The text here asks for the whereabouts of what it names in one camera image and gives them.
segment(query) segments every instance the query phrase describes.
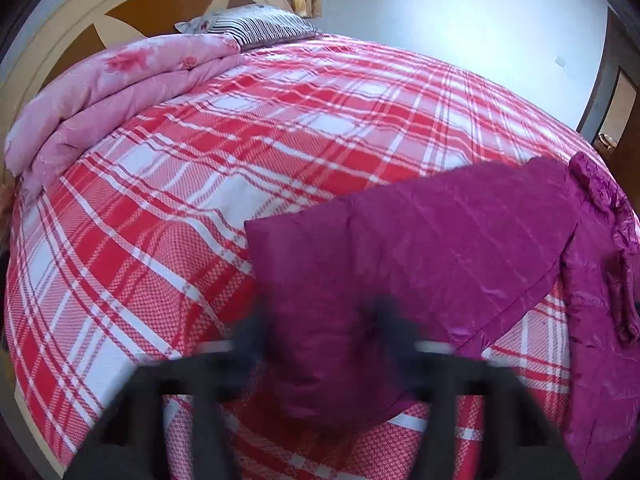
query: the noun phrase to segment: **red and white plaid blanket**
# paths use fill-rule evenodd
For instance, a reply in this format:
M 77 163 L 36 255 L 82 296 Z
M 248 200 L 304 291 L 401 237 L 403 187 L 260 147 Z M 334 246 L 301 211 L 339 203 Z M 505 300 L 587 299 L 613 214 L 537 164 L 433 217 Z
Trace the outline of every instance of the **red and white plaid blanket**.
M 138 115 L 34 205 L 18 200 L 6 325 L 34 421 L 67 464 L 123 370 L 177 358 L 247 312 L 247 219 L 481 160 L 596 153 L 504 88 L 447 63 L 347 38 L 257 50 L 247 64 Z M 559 285 L 487 358 L 515 366 L 557 424 L 568 399 Z M 330 439 L 266 392 L 225 408 L 242 473 L 404 478 L 427 410 Z M 462 399 L 457 478 L 473 476 L 480 402 Z M 174 474 L 190 477 L 188 399 L 166 401 Z

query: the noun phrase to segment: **pillow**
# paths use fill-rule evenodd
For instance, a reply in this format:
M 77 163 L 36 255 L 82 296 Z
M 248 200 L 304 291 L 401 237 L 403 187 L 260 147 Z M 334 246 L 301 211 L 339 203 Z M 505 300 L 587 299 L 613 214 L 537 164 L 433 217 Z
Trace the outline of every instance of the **pillow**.
M 183 34 L 229 34 L 242 52 L 289 41 L 308 40 L 319 30 L 293 12 L 276 7 L 251 4 L 209 12 L 190 22 L 175 24 Z

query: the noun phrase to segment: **purple jacket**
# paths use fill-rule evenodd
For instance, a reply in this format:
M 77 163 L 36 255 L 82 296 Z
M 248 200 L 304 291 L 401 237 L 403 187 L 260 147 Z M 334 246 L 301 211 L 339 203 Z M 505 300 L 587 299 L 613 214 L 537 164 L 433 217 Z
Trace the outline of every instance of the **purple jacket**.
M 412 404 L 370 325 L 373 296 L 395 297 L 425 338 L 479 357 L 562 273 L 568 449 L 590 480 L 628 447 L 640 412 L 640 250 L 628 201 L 583 153 L 569 167 L 476 164 L 246 230 L 274 320 L 266 381 L 292 416 L 364 429 Z

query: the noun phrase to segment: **folded pink comforter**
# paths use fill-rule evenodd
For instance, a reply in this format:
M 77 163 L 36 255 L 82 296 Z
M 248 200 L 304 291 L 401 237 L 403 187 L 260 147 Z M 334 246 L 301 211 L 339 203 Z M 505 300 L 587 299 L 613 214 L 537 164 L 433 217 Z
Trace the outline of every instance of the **folded pink comforter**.
M 156 36 L 91 56 L 24 107 L 6 138 L 5 164 L 38 195 L 129 118 L 241 61 L 236 40 L 219 34 Z

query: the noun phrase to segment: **white wall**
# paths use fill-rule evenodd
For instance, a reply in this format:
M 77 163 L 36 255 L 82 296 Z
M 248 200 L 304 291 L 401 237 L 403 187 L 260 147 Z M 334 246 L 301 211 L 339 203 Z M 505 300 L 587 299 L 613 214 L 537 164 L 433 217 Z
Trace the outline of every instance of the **white wall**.
M 324 0 L 314 22 L 472 70 L 575 128 L 598 73 L 607 1 Z
M 47 18 L 56 10 L 65 0 L 40 0 L 34 11 L 29 15 L 24 25 L 16 35 L 14 42 L 9 47 L 6 55 L 0 62 L 0 85 L 11 72 L 18 57 L 25 49 L 31 38 L 38 29 L 47 21 Z

